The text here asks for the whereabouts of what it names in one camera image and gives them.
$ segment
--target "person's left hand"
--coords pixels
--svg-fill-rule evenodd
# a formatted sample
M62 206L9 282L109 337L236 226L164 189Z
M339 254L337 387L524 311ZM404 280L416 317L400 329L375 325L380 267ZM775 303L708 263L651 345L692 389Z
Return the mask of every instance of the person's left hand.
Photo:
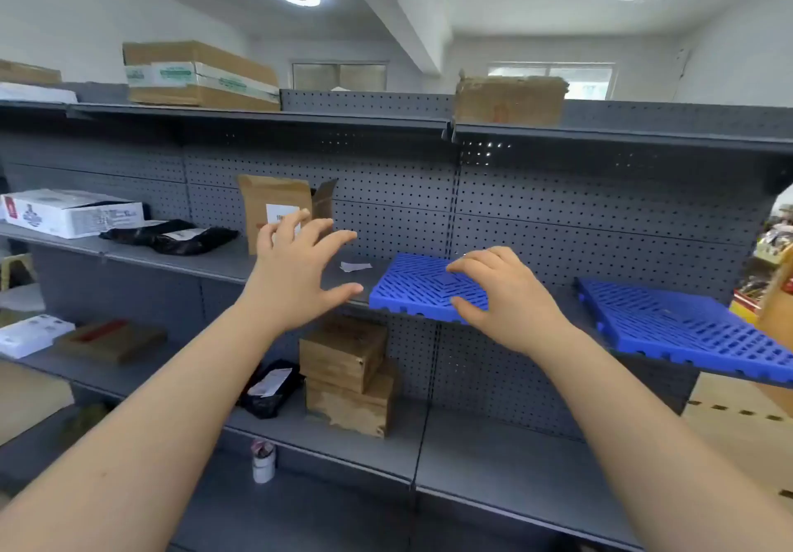
M237 300L251 320L272 326L276 331L274 336L310 322L363 291L358 283L322 290L323 269L341 246L358 234L336 231L320 240L333 220L314 219L295 236L295 226L308 216L309 211L303 209L285 216L279 223L262 227L256 265Z

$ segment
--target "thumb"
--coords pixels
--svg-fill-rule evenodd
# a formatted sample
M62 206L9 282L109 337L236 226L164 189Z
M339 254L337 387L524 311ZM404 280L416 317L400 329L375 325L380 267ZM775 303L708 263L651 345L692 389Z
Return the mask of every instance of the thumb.
M346 285L333 287L330 291L323 291L322 303L328 310L332 310L334 307L349 301L352 296L362 292L363 285L359 285L357 282L348 282Z
M484 319L488 316L487 312L465 301L462 297L452 297L449 301L463 320L471 326L481 329Z

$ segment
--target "window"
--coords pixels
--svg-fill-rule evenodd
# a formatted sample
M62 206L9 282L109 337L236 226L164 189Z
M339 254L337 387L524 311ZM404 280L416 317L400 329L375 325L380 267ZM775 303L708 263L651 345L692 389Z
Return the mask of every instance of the window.
M610 63L495 63L489 76L559 76L570 89L566 99L605 100L611 95L614 65Z
M293 63L292 86L296 90L385 91L384 63Z

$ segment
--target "white wall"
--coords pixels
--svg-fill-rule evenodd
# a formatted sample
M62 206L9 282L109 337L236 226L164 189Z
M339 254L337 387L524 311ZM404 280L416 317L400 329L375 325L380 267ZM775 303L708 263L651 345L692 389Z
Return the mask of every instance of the white wall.
M671 101L679 80L678 48L673 37L456 38L441 78L427 80L425 90L453 93L460 69L486 76L490 63L613 62L614 100Z
M282 88L292 86L294 62L387 62L387 90L392 93L422 92L423 74L396 41L259 40L253 43L251 58L272 66Z
M793 107L793 0L747 0L691 39L675 101Z
M125 82L121 43L185 39L249 51L241 32L175 0L0 0L0 58L65 81Z

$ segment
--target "forearm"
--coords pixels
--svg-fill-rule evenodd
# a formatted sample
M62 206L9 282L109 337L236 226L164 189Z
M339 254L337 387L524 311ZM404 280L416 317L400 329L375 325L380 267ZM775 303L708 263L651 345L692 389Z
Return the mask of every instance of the forearm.
M232 306L0 515L4 550L162 550L274 332Z
M590 337L538 357L652 552L793 550L793 518Z

